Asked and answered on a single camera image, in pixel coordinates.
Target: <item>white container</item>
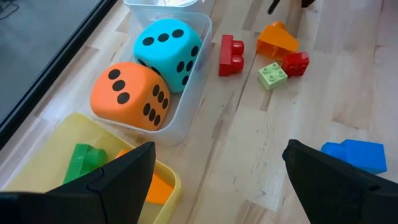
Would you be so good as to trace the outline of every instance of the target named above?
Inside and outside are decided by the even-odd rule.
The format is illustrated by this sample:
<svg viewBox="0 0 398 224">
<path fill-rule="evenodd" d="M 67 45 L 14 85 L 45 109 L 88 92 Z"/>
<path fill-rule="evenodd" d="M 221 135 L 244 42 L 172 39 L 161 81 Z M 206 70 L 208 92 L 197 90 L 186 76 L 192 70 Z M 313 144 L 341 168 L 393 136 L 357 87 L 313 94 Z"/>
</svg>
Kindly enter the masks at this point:
<svg viewBox="0 0 398 224">
<path fill-rule="evenodd" d="M 157 131 L 148 131 L 127 124 L 99 118 L 91 110 L 89 102 L 84 106 L 81 112 L 102 123 L 112 124 L 114 128 L 127 136 L 143 135 L 150 141 L 155 141 L 156 143 L 167 146 L 174 146 L 182 142 L 188 133 L 193 114 L 199 103 L 203 87 L 205 86 L 211 56 L 211 19 L 205 14 L 192 12 L 170 13 L 169 11 L 142 10 L 140 15 L 142 15 L 142 17 L 139 18 L 139 21 L 137 17 L 131 17 L 131 38 L 125 52 L 121 56 L 120 62 L 135 62 L 132 56 L 132 45 L 134 41 L 146 27 L 159 19 L 174 18 L 181 20 L 188 24 L 200 36 L 203 43 L 184 91 L 177 94 L 172 93 L 169 112 L 162 126 Z"/>
<path fill-rule="evenodd" d="M 215 0 L 124 0 L 129 9 L 137 13 L 141 9 L 199 12 L 210 15 Z"/>
</svg>

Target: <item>red lego brick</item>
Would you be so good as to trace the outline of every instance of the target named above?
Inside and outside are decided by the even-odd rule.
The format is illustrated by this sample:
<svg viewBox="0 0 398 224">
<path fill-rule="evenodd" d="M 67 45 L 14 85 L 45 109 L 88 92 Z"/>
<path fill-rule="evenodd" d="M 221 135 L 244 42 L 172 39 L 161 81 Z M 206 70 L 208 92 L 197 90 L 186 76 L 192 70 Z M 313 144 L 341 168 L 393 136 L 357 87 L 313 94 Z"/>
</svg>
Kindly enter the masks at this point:
<svg viewBox="0 0 398 224">
<path fill-rule="evenodd" d="M 244 43 L 241 40 L 233 40 L 232 35 L 223 35 L 220 49 L 220 67 L 218 75 L 228 77 L 230 74 L 237 73 L 243 69 Z"/>
<path fill-rule="evenodd" d="M 304 74 L 309 63 L 310 58 L 307 52 L 293 53 L 285 56 L 281 67 L 289 78 L 299 77 Z"/>
</svg>

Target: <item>black dot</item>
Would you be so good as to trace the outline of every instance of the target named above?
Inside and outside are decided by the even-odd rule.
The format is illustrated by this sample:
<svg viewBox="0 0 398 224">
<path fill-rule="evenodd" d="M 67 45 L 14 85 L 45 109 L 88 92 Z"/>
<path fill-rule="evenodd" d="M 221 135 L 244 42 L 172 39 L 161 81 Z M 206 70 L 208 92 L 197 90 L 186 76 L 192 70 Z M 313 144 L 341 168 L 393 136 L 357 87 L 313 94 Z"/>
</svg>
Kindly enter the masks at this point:
<svg viewBox="0 0 398 224">
<path fill-rule="evenodd" d="M 160 34 L 157 37 L 157 40 L 160 41 L 160 42 L 165 42 L 168 39 L 169 39 L 169 35 L 168 34 Z"/>
<path fill-rule="evenodd" d="M 161 103 L 164 99 L 164 92 L 160 91 L 159 96 L 157 96 L 157 101 Z"/>
<path fill-rule="evenodd" d="M 160 90 L 159 85 L 155 85 L 155 86 L 154 86 L 154 89 L 152 90 L 152 94 L 153 94 L 154 96 L 157 96 L 158 93 L 159 93 L 159 90 Z"/>
<path fill-rule="evenodd" d="M 166 109 L 167 105 L 169 105 L 169 100 L 166 98 L 166 99 L 164 99 L 164 101 L 162 103 L 163 109 Z"/>
<path fill-rule="evenodd" d="M 130 94 L 129 93 L 120 93 L 118 96 L 118 103 L 119 104 L 125 104 L 129 101 L 130 99 Z"/>
<path fill-rule="evenodd" d="M 150 104 L 147 103 L 144 106 L 144 116 L 147 116 L 149 114 L 149 111 L 150 111 Z"/>
<path fill-rule="evenodd" d="M 144 44 L 145 46 L 150 46 L 154 43 L 154 41 L 155 39 L 153 37 L 147 37 L 142 41 L 142 44 Z"/>
<path fill-rule="evenodd" d="M 149 121 L 153 121 L 155 119 L 156 111 L 155 109 L 151 109 L 149 113 Z"/>
<path fill-rule="evenodd" d="M 138 59 L 138 62 L 141 64 L 141 65 L 143 65 L 143 66 L 147 66 L 147 64 L 145 64 L 145 62 L 143 62 L 141 59 Z"/>
<path fill-rule="evenodd" d="M 184 69 L 184 62 L 180 62 L 177 65 L 177 72 L 181 72 Z"/>
<path fill-rule="evenodd" d="M 199 51 L 199 47 L 198 46 L 194 46 L 191 50 L 191 56 L 194 57 L 198 54 Z"/>
<path fill-rule="evenodd" d="M 112 89 L 114 91 L 120 91 L 126 86 L 126 83 L 123 80 L 118 80 L 112 85 Z"/>
<path fill-rule="evenodd" d="M 118 78 L 119 75 L 120 75 L 120 70 L 119 69 L 113 69 L 112 71 L 109 72 L 108 78 L 114 80 L 114 79 Z"/>
<path fill-rule="evenodd" d="M 172 35 L 173 35 L 173 37 L 175 37 L 175 38 L 179 38 L 179 37 L 181 37 L 182 35 L 184 35 L 184 31 L 181 30 L 181 29 L 176 29 L 175 31 L 173 31 Z"/>
<path fill-rule="evenodd" d="M 188 82 L 188 75 L 185 75 L 184 78 L 182 79 L 182 85 L 186 85 Z"/>
<path fill-rule="evenodd" d="M 162 75 L 160 74 L 160 72 L 159 72 L 155 67 L 151 67 L 151 69 L 152 69 L 154 72 L 156 72 L 158 75 L 162 76 Z"/>
<path fill-rule="evenodd" d="M 189 71 L 192 69 L 192 65 L 193 65 L 193 62 L 192 62 L 192 61 L 189 61 L 189 62 L 187 63 L 187 67 L 185 68 L 185 69 L 187 69 L 187 72 L 189 72 Z"/>
<path fill-rule="evenodd" d="M 160 116 L 159 116 L 159 115 L 156 115 L 154 124 L 155 124 L 155 126 L 158 126 L 159 123 L 160 123 Z"/>
</svg>

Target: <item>green lego brick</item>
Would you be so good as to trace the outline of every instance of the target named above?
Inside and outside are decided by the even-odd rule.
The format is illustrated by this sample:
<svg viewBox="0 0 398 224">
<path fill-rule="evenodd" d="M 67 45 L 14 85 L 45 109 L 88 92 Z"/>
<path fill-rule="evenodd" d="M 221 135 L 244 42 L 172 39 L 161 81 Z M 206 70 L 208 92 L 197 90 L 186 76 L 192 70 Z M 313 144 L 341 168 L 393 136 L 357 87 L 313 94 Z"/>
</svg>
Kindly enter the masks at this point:
<svg viewBox="0 0 398 224">
<path fill-rule="evenodd" d="M 104 149 L 96 149 L 88 144 L 76 144 L 63 183 L 66 184 L 88 174 L 105 164 L 106 161 Z"/>
<path fill-rule="evenodd" d="M 259 70 L 258 79 L 267 90 L 271 90 L 285 83 L 287 81 L 287 75 L 281 67 L 274 62 Z"/>
</svg>

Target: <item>wooden floor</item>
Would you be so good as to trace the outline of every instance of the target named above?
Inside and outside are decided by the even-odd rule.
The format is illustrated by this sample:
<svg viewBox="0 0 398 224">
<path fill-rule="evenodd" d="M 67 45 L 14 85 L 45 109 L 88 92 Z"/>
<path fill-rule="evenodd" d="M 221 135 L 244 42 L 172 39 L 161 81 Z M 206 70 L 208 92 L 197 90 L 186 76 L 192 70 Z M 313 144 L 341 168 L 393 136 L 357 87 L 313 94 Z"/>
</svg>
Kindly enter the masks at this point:
<svg viewBox="0 0 398 224">
<path fill-rule="evenodd" d="M 385 145 L 398 182 L 398 1 L 217 0 L 213 62 L 187 138 L 157 146 L 182 179 L 170 223 L 308 223 L 286 175 L 282 151 L 291 138 L 319 149 L 326 141 L 366 139 Z M 59 122 L 86 102 L 94 74 L 118 61 L 129 38 L 128 9 L 114 6 L 52 89 L 0 152 L 0 184 L 43 144 Z M 302 78 L 274 91 L 257 81 L 272 62 L 255 53 L 265 25 L 284 21 L 310 54 Z M 246 45 L 242 74 L 218 76 L 220 37 Z"/>
</svg>

